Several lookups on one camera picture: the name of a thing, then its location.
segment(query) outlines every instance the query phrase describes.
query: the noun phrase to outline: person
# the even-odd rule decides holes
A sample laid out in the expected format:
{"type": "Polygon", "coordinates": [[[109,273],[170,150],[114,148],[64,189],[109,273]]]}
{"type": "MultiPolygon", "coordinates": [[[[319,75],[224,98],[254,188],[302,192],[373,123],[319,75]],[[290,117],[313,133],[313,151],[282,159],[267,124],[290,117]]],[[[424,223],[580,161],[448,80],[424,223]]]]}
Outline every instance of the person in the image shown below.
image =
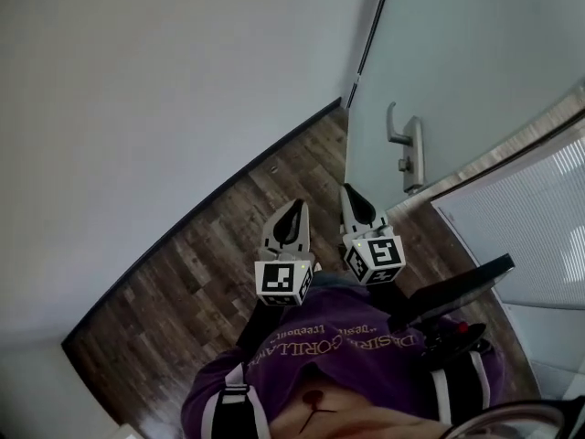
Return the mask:
{"type": "MultiPolygon", "coordinates": [[[[441,323],[457,324],[448,317],[441,323]]],[[[196,375],[181,414],[186,438],[201,437],[207,402],[240,363],[271,439],[436,439],[449,429],[439,422],[432,376],[419,363],[422,333],[390,333],[388,314],[371,304],[365,287],[316,272],[303,304],[286,308],[274,325],[253,349],[239,343],[244,348],[219,355],[196,375]]],[[[494,405],[503,362],[494,349],[482,358],[494,405]]]]}

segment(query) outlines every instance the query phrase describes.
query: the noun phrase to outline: black trim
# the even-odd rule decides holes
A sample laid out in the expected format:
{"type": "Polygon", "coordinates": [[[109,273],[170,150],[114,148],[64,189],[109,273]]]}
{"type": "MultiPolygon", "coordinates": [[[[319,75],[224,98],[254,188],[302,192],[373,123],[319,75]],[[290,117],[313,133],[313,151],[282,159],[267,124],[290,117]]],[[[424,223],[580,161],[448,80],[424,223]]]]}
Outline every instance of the black trim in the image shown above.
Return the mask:
{"type": "Polygon", "coordinates": [[[392,314],[393,317],[388,321],[390,332],[410,327],[421,329],[420,324],[426,322],[428,325],[441,316],[468,305],[480,294],[494,287],[499,277],[514,267],[512,257],[505,254],[469,272],[460,273],[448,280],[415,291],[408,302],[401,305],[399,312],[392,314]]]}
{"type": "Polygon", "coordinates": [[[372,228],[372,222],[376,220],[376,209],[359,192],[351,187],[350,184],[345,183],[343,187],[347,192],[347,201],[349,201],[349,205],[351,206],[354,220],[359,224],[369,224],[369,227],[372,228]]]}
{"type": "Polygon", "coordinates": [[[136,262],[134,262],[128,270],[124,272],[124,274],[118,279],[116,283],[112,285],[112,287],[104,293],[104,295],[98,300],[97,303],[93,305],[93,307],[88,311],[88,313],[83,316],[83,318],[78,322],[78,324],[73,327],[71,332],[65,337],[61,346],[65,349],[65,345],[71,341],[71,339],[75,336],[77,331],[80,327],[97,311],[108,298],[111,292],[113,292],[120,284],[126,281],[126,279],[136,271],[136,269],[144,263],[149,257],[151,257],[156,251],[158,251],[163,245],[165,245],[181,228],[183,228],[190,220],[192,220],[200,211],[208,207],[213,200],[218,198],[222,193],[224,193],[228,188],[233,186],[238,180],[240,180],[243,176],[248,174],[253,168],[259,165],[262,161],[264,161],[268,156],[272,155],[279,149],[281,149],[284,145],[289,143],[295,136],[304,132],[307,128],[309,128],[314,123],[321,120],[325,117],[328,113],[336,109],[341,105],[341,98],[337,98],[335,101],[326,105],[321,111],[309,117],[306,121],[301,123],[298,127],[295,127],[289,133],[287,133],[283,138],[281,138],[278,142],[269,146],[266,150],[252,159],[248,164],[246,164],[242,169],[240,169],[236,174],[226,180],[223,184],[221,184],[218,188],[216,188],[213,192],[211,192],[206,198],[204,198],[199,204],[197,204],[191,211],[189,211],[183,218],[181,218],[175,226],[173,226],[170,230],[168,230],[165,235],[160,238],[154,245],[148,249],[136,262]]]}
{"type": "Polygon", "coordinates": [[[556,127],[554,130],[551,130],[547,134],[542,135],[540,138],[535,140],[530,145],[527,145],[524,148],[522,148],[521,150],[516,151],[511,156],[507,157],[506,159],[503,159],[502,161],[500,161],[496,165],[488,167],[487,169],[485,169],[485,171],[482,171],[482,172],[476,174],[475,176],[464,180],[461,184],[457,184],[456,186],[453,186],[453,187],[449,188],[448,190],[445,190],[444,192],[441,192],[440,194],[435,195],[431,199],[431,201],[434,201],[438,198],[444,197],[445,195],[448,195],[455,190],[459,190],[460,188],[471,184],[472,182],[476,181],[477,179],[480,179],[484,176],[487,176],[488,174],[493,173],[494,171],[497,171],[500,167],[504,167],[504,166],[512,163],[513,161],[516,161],[519,157],[526,155],[533,150],[536,150],[540,146],[544,145],[546,142],[552,140],[555,136],[562,134],[563,132],[568,130],[570,127],[572,127],[576,123],[579,123],[583,119],[585,119],[585,109],[582,109],[579,112],[573,114],[570,118],[568,118],[567,121],[563,122],[561,125],[556,127]]]}
{"type": "Polygon", "coordinates": [[[258,439],[263,431],[258,431],[254,406],[250,397],[246,395],[244,402],[224,403],[223,398],[226,390],[223,390],[218,397],[216,410],[213,412],[211,424],[211,438],[225,439],[236,435],[241,439],[258,439]]]}
{"type": "Polygon", "coordinates": [[[243,349],[249,362],[258,351],[260,345],[278,328],[281,322],[284,307],[278,305],[265,305],[257,301],[248,323],[239,334],[236,346],[243,349]]]}
{"type": "Polygon", "coordinates": [[[296,199],[287,212],[282,215],[282,218],[274,225],[272,235],[280,243],[281,249],[285,244],[292,244],[299,237],[303,204],[304,201],[300,198],[296,199]]]}
{"type": "Polygon", "coordinates": [[[484,388],[470,354],[445,366],[451,423],[461,424],[480,414],[484,407],[484,388]]]}
{"type": "MultiPolygon", "coordinates": [[[[386,0],[378,0],[378,6],[376,7],[376,13],[374,14],[374,20],[372,21],[372,27],[369,30],[369,34],[367,35],[366,46],[364,47],[364,53],[362,54],[362,59],[359,61],[359,67],[357,68],[357,76],[361,76],[362,71],[364,71],[364,66],[366,65],[367,55],[369,54],[369,50],[372,47],[372,41],[374,40],[374,35],[376,34],[376,29],[378,28],[378,23],[380,21],[380,16],[382,15],[382,10],[384,9],[384,4],[386,0]]],[[[357,90],[357,83],[354,83],[352,86],[351,93],[349,94],[349,99],[347,100],[346,109],[349,109],[351,106],[351,102],[354,100],[354,95],[356,94],[357,90]]]]}

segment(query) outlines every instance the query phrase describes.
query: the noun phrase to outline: white marker cube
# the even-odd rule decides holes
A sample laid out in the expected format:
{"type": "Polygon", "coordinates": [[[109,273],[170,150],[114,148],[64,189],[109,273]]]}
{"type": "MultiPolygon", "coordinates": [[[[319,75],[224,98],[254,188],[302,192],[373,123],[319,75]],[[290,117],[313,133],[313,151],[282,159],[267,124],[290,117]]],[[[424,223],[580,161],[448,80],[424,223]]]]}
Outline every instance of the white marker cube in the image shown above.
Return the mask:
{"type": "Polygon", "coordinates": [[[344,260],[365,285],[391,282],[406,266],[400,236],[352,240],[344,260]]]}
{"type": "Polygon", "coordinates": [[[313,280],[311,261],[255,262],[256,294],[265,305],[301,305],[313,280]]]}

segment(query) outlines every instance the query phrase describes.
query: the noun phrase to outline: purple t-shirt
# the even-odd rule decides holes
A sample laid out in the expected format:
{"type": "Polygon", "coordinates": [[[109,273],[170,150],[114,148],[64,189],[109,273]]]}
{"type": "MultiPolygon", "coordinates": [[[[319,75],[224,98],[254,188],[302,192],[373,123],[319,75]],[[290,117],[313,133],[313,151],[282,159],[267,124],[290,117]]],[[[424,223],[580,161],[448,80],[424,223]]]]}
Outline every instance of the purple t-shirt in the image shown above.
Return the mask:
{"type": "MultiPolygon", "coordinates": [[[[303,305],[286,312],[245,376],[256,388],[268,422],[286,405],[303,368],[311,363],[376,406],[438,419],[432,377],[417,362],[424,350],[421,332],[409,329],[390,335],[388,314],[372,307],[368,299],[363,287],[314,288],[303,305]]],[[[207,400],[223,388],[224,377],[242,360],[243,352],[234,348],[196,375],[181,415],[186,437],[200,437],[207,400]]],[[[497,353],[484,355],[484,368],[495,403],[503,378],[497,353]]]]}

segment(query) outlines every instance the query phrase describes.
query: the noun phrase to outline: baseboard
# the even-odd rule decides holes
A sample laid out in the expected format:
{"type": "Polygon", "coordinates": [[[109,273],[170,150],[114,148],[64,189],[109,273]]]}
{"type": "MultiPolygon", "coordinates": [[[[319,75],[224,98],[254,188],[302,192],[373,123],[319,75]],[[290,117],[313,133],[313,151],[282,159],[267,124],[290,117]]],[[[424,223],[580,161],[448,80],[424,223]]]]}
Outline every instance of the baseboard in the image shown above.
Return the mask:
{"type": "Polygon", "coordinates": [[[144,263],[151,255],[153,255],[156,251],[158,251],[163,245],[165,245],[175,234],[178,230],[183,228],[190,220],[192,220],[199,212],[209,206],[209,204],[219,197],[222,193],[224,193],[228,188],[233,186],[238,180],[240,180],[243,176],[248,174],[253,168],[259,165],[262,161],[264,161],[268,156],[275,153],[277,150],[282,148],[284,145],[289,143],[294,137],[304,132],[307,128],[309,128],[314,123],[320,121],[323,117],[325,117],[328,113],[330,113],[333,109],[336,109],[341,105],[341,98],[337,98],[335,101],[331,102],[330,104],[326,105],[321,111],[317,112],[315,115],[309,117],[306,121],[301,123],[298,127],[292,129],[289,133],[287,133],[283,138],[281,138],[275,144],[269,146],[266,150],[252,159],[248,164],[246,164],[242,169],[240,169],[236,174],[226,180],[223,184],[221,184],[218,188],[216,188],[211,194],[209,194],[206,198],[204,198],[201,202],[199,202],[193,209],[191,209],[183,218],[181,218],[175,226],[173,226],[169,231],[165,233],[165,235],[160,238],[154,245],[148,249],[136,262],[134,262],[126,272],[112,285],[112,287],[105,292],[105,294],[98,300],[97,303],[93,305],[93,307],[88,311],[88,313],[78,322],[78,324],[71,330],[71,332],[65,337],[61,346],[65,349],[65,345],[75,336],[77,331],[83,324],[97,311],[104,303],[104,301],[108,298],[111,292],[113,292],[120,284],[122,284],[128,276],[130,276],[140,265],[144,263]]]}

